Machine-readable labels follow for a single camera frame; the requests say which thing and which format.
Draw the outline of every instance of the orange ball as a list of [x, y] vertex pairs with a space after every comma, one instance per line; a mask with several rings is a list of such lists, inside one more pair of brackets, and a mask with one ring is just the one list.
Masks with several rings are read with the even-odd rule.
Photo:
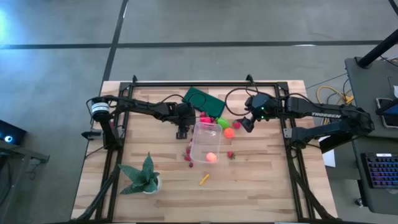
[[224, 136], [226, 138], [233, 138], [234, 137], [234, 130], [232, 128], [226, 128], [224, 131]]
[[217, 162], [217, 156], [216, 156], [216, 154], [214, 154], [214, 153], [212, 153], [212, 152], [209, 152], [209, 153], [206, 155], [206, 160], [207, 160], [208, 162]]

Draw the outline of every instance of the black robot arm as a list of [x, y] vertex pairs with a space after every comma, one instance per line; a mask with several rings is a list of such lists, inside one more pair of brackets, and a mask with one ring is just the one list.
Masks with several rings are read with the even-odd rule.
[[161, 122], [169, 121], [177, 125], [177, 139], [186, 139], [189, 126], [195, 124], [195, 109], [191, 103], [149, 103], [127, 97], [95, 97], [91, 99], [91, 114], [102, 127], [105, 149], [121, 146], [118, 130], [112, 125], [111, 120], [127, 111], [148, 114]]
[[246, 108], [252, 117], [244, 117], [239, 121], [247, 132], [254, 128], [255, 121], [262, 119], [268, 121], [272, 118], [289, 119], [315, 116], [321, 118], [333, 118], [338, 121], [314, 128], [285, 129], [286, 138], [291, 138], [293, 147], [303, 149], [311, 139], [322, 136], [330, 136], [322, 141], [321, 148], [327, 151], [340, 144], [348, 142], [353, 136], [362, 136], [374, 129], [370, 115], [361, 108], [352, 105], [324, 105], [312, 103], [308, 99], [285, 96], [274, 98], [273, 96], [258, 93], [246, 100]]

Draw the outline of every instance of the green leaves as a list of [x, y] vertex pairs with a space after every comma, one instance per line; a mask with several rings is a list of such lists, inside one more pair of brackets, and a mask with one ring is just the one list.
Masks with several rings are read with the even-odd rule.
[[120, 192], [121, 194], [133, 194], [142, 191], [153, 192], [157, 190], [157, 176], [159, 173], [154, 172], [154, 162], [150, 158], [149, 152], [142, 165], [142, 170], [121, 164], [118, 166], [132, 181], [130, 186]]

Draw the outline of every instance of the yellow pencil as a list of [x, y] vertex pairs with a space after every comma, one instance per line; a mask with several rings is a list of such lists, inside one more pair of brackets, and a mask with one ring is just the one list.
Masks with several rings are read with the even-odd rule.
[[207, 174], [199, 183], [199, 185], [203, 185], [206, 181], [206, 179], [210, 176], [210, 174]]

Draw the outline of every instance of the green ball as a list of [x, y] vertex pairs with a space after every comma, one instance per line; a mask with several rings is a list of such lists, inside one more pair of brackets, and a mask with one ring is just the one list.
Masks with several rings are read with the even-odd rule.
[[217, 124], [221, 125], [221, 127], [223, 129], [226, 129], [229, 127], [229, 123], [227, 120], [225, 120], [224, 118], [217, 118], [216, 119]]

